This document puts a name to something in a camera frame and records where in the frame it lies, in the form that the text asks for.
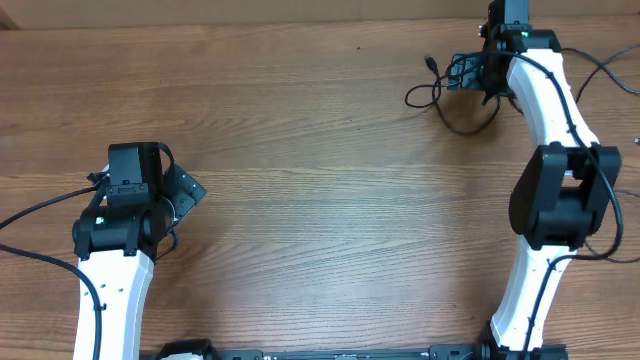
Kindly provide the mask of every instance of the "wooden floor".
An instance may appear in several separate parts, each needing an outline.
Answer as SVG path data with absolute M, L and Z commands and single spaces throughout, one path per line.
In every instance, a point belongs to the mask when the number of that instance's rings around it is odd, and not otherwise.
M 476 20 L 0 32 L 0 217 L 81 187 L 111 143 L 163 141 L 209 195 L 178 228 L 144 312 L 142 348 L 415 348 L 472 342 L 497 309 L 515 235 L 509 194 L 532 148 L 508 105 L 482 134 L 450 134 L 403 104 L 481 47 Z M 640 17 L 535 19 L 605 58 Z M 572 84 L 593 68 L 565 57 Z M 612 68 L 640 87 L 640 52 Z M 460 127 L 490 109 L 446 93 Z M 426 101 L 416 94 L 414 101 Z M 640 102 L 597 76 L 580 108 L 640 192 Z M 77 198 L 3 229 L 4 244 L 75 263 Z M 640 255 L 640 200 L 620 195 L 619 256 Z M 613 237 L 611 214 L 594 241 Z M 546 341 L 572 359 L 640 357 L 640 265 L 574 263 Z M 0 254 L 0 358 L 69 359 L 78 281 Z

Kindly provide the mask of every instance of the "wooden surface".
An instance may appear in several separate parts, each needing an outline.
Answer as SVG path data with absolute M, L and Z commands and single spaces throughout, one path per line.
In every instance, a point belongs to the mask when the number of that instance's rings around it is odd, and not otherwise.
M 404 106 L 479 49 L 478 20 L 0 33 L 0 217 L 85 187 L 111 143 L 163 141 L 209 190 L 151 285 L 142 348 L 210 337 L 221 349 L 415 348 L 471 342 L 500 303 L 515 251 L 507 204 L 532 150 L 505 105 L 481 135 Z M 545 18 L 604 58 L 640 17 Z M 613 69 L 640 87 L 640 53 Z M 566 56 L 571 83 L 592 66 Z M 417 94 L 418 102 L 426 94 Z M 489 109 L 446 93 L 458 126 Z M 580 104 L 620 147 L 640 192 L 638 98 L 596 77 Z M 622 257 L 640 255 L 638 199 L 621 196 Z M 74 199 L 3 229 L 2 243 L 75 263 Z M 613 236 L 611 214 L 594 239 Z M 78 281 L 0 254 L 0 358 L 68 359 Z M 640 265 L 574 263 L 546 326 L 572 359 L 636 359 Z
M 490 0 L 0 0 L 14 28 L 483 18 Z M 532 0 L 534 16 L 635 15 L 638 0 Z

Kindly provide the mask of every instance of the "brown wall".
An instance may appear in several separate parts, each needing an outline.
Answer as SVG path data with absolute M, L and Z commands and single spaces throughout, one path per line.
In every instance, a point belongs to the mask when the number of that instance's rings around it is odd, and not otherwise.
M 490 0 L 0 0 L 21 29 L 484 17 Z M 628 15 L 639 0 L 531 0 L 532 15 Z

